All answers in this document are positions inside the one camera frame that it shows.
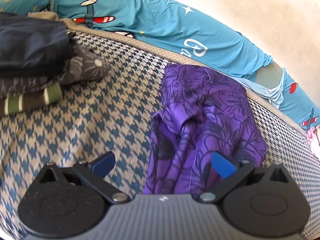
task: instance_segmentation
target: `metal rivet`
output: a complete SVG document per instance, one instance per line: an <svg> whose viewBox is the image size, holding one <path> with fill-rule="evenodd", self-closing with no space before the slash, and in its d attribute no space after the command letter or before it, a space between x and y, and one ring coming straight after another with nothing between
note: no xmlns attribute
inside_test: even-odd
<svg viewBox="0 0 320 240"><path fill-rule="evenodd" d="M112 200L115 202L123 202L123 201L126 201L127 199L128 199L128 195L122 192L114 193L112 195Z"/></svg>
<svg viewBox="0 0 320 240"><path fill-rule="evenodd" d="M205 202L214 201L216 197L217 196L211 192L204 192L200 195L201 200Z"/></svg>

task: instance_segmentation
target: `green striped fabric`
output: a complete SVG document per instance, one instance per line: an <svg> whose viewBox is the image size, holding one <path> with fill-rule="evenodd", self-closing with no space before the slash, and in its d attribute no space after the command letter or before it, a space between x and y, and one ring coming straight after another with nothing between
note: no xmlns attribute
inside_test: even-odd
<svg viewBox="0 0 320 240"><path fill-rule="evenodd" d="M40 91L9 96L0 99L0 116L47 106L60 99L62 99L62 92L59 83L55 83Z"/></svg>

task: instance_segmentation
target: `houndstooth fabric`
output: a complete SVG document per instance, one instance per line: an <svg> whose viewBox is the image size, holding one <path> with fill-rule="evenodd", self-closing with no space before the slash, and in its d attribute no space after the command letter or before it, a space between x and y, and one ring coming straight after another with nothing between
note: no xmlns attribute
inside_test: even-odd
<svg viewBox="0 0 320 240"><path fill-rule="evenodd" d="M14 238L25 234L16 213L19 201L49 161L71 166L112 150L116 166L108 182L131 196L145 182L150 120L161 108L160 84L168 61L95 36L78 33L76 38L110 63L109 74L101 81L64 87L64 97L55 105L0 119L0 226ZM302 135L249 102L268 145L265 165L284 162L311 205L304 232L310 236L320 224L320 165Z"/></svg>

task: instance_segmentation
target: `purple floral cloth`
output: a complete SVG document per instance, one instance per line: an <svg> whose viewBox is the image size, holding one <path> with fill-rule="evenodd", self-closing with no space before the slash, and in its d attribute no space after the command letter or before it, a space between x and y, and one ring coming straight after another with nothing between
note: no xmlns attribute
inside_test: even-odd
<svg viewBox="0 0 320 240"><path fill-rule="evenodd" d="M212 152L261 166L266 145L237 81L207 67L168 64L161 93L143 193L201 194L221 180Z"/></svg>

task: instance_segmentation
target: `white star print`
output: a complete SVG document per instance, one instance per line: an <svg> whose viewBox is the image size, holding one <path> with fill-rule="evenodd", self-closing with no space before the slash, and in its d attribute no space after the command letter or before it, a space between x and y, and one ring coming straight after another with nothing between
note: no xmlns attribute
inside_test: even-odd
<svg viewBox="0 0 320 240"><path fill-rule="evenodd" d="M188 6L188 7L180 6L180 7L182 7L183 9L186 10L186 14L185 15L187 15L188 12L195 12L195 11L191 10L190 6Z"/></svg>

